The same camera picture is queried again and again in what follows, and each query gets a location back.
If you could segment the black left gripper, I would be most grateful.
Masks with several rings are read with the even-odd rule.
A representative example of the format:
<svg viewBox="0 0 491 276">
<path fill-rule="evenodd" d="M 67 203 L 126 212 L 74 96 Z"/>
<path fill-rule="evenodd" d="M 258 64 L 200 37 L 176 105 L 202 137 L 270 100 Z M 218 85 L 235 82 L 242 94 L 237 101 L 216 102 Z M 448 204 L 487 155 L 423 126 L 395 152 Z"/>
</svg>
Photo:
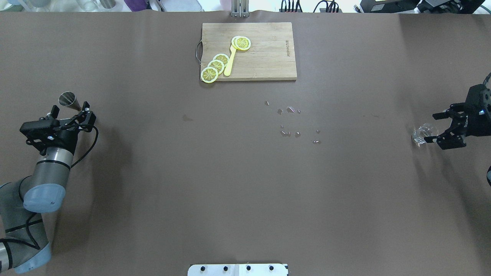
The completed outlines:
<svg viewBox="0 0 491 276">
<path fill-rule="evenodd" d="M 47 114 L 47 120 L 55 120 L 59 115 L 60 109 L 57 105 L 53 105 L 51 111 Z M 60 126 L 49 129 L 49 133 L 41 135 L 39 140 L 42 141 L 40 152 L 43 154 L 49 147 L 62 148 L 74 154 L 79 133 L 84 131 L 90 133 L 95 128 L 96 115 L 88 115 L 91 113 L 91 105 L 84 101 L 81 106 L 79 115 L 76 119 L 60 120 Z"/>
</svg>

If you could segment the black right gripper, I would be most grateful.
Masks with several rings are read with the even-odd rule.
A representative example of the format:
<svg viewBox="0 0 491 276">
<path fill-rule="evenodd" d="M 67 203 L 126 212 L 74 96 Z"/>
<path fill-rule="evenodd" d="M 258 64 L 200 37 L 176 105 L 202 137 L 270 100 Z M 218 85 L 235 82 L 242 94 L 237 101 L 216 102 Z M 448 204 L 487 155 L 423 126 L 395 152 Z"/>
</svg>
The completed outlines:
<svg viewBox="0 0 491 276">
<path fill-rule="evenodd" d="M 450 105 L 451 110 L 433 114 L 433 119 L 452 118 L 448 135 L 426 136 L 426 143 L 436 143 L 442 150 L 466 147 L 469 136 L 490 136 L 490 89 L 485 85 L 472 86 L 464 102 Z"/>
</svg>

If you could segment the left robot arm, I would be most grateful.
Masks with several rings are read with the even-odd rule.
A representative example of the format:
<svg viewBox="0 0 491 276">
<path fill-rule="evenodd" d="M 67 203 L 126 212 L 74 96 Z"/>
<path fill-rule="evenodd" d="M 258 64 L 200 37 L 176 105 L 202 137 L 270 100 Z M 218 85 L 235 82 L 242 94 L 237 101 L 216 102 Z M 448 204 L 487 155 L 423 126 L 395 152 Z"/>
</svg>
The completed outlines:
<svg viewBox="0 0 491 276">
<path fill-rule="evenodd" d="M 71 118 L 58 119 L 54 105 L 45 117 L 24 122 L 20 132 L 26 144 L 38 150 L 40 159 L 32 175 L 1 185 L 1 219 L 5 237 L 1 238 L 1 271 L 14 269 L 22 274 L 41 267 L 51 259 L 51 246 L 44 227 L 44 213 L 60 209 L 78 136 L 95 129 L 96 115 L 90 104 L 68 104 L 77 110 Z"/>
</svg>

